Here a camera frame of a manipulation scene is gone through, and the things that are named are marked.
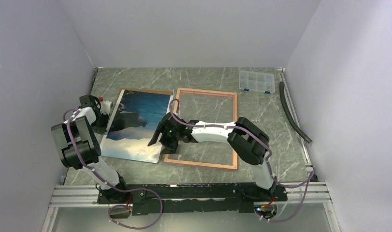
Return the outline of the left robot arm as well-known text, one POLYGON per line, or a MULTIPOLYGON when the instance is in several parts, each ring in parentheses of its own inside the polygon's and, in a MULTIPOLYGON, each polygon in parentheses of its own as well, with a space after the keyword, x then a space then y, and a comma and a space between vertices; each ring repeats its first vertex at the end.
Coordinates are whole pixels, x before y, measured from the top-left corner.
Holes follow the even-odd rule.
POLYGON ((129 197, 129 189, 121 175, 101 157, 95 136, 106 133, 113 103, 92 95, 84 95, 79 100, 80 106, 67 110, 63 122, 51 128, 60 161, 66 168, 90 175, 102 196, 123 203, 129 197))

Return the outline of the clear acrylic sheet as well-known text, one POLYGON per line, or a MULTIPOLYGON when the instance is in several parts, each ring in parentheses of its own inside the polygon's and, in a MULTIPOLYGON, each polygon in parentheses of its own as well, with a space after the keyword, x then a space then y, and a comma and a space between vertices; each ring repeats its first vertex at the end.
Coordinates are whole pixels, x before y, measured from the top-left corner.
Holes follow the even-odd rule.
MULTIPOLYGON (((228 134, 231 132, 232 127, 235 125, 238 114, 238 97, 237 93, 234 92, 223 92, 223 91, 213 91, 213 90, 203 90, 203 89, 190 89, 190 88, 178 88, 176 98, 179 100, 182 94, 195 94, 203 96, 214 96, 214 97, 227 97, 232 99, 232 119, 231 123, 197 123, 193 127, 193 135, 196 136, 198 142, 221 142, 227 143, 228 134)), ((214 164, 207 162, 198 161, 187 161, 187 160, 177 160, 170 158, 170 155, 166 155, 164 158, 166 163, 183 164, 190 166, 201 166, 210 168, 220 168, 236 170, 238 168, 238 155, 236 151, 232 151, 231 165, 224 164, 214 164)))

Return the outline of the brown backing board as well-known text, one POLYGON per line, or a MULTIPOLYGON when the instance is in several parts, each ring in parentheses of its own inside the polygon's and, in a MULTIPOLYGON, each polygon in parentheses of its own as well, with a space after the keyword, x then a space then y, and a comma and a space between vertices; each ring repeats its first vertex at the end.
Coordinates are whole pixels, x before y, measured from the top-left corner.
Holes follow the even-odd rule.
POLYGON ((166 90, 154 90, 154 89, 133 89, 133 88, 121 88, 121 90, 128 90, 128 91, 136 91, 136 92, 146 92, 146 93, 155 93, 155 94, 164 94, 164 95, 169 95, 173 96, 174 93, 172 91, 166 91, 166 90))

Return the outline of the seascape photo print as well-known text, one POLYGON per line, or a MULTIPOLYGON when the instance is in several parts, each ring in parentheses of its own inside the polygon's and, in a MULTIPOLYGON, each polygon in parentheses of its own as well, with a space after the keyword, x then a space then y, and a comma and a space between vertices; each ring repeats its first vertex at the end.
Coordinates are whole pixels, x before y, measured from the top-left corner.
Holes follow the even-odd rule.
POLYGON ((156 164, 162 145, 147 146, 173 96, 121 90, 101 141, 102 156, 156 164))

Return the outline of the clear plastic organizer box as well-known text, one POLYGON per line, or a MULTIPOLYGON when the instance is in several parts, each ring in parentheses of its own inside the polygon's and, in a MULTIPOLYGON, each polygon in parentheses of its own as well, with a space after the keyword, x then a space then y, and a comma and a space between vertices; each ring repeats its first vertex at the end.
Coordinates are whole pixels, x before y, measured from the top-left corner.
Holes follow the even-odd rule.
POLYGON ((276 92, 275 83, 275 76, 272 73, 239 72, 239 89, 243 92, 273 94, 276 92))

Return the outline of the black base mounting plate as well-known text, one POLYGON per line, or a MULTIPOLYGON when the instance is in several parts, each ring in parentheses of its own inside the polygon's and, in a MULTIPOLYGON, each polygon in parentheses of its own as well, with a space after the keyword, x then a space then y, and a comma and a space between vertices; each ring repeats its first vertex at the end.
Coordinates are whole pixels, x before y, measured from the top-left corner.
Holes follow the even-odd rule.
POLYGON ((260 204, 285 202, 285 188, 276 185, 276 194, 262 196, 254 182, 208 184, 127 185, 131 193, 120 193, 107 199, 100 194, 100 203, 132 204, 135 216, 163 213, 237 211, 251 213, 260 204))

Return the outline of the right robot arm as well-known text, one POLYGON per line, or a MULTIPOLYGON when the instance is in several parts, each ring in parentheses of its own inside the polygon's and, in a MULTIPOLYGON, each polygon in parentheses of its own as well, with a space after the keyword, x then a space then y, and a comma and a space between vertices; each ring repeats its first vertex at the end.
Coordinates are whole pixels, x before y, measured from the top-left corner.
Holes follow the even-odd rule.
POLYGON ((167 113, 156 127, 148 146, 160 142, 163 154, 176 152, 178 143, 217 142, 229 144, 237 156, 251 166, 257 196, 267 201, 276 194, 276 177, 267 163, 271 150, 269 137, 245 117, 230 123, 185 120, 167 113))

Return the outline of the aluminium extrusion rail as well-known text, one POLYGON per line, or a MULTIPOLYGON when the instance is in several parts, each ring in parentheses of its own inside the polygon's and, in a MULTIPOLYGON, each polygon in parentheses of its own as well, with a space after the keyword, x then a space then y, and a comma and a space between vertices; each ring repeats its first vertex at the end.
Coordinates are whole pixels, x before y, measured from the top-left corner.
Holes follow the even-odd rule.
MULTIPOLYGON (((304 194, 305 186, 287 189, 287 202, 299 203, 305 196, 304 203, 332 203, 327 185, 324 182, 311 182, 304 194)), ((99 190, 94 185, 55 186, 51 200, 51 207, 88 207, 110 206, 110 203, 99 202, 99 190)))

